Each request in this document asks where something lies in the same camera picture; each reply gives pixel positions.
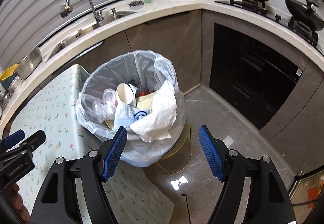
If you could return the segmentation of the left hand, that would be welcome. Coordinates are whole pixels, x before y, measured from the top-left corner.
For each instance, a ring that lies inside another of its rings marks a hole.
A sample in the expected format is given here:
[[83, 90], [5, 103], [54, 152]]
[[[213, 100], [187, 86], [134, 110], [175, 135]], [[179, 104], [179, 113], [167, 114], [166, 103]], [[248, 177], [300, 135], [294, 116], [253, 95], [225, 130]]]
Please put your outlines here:
[[15, 211], [18, 213], [20, 219], [23, 223], [29, 223], [30, 214], [23, 203], [23, 199], [19, 194], [19, 186], [15, 183], [9, 189], [5, 191], [5, 198], [9, 204], [15, 208]]

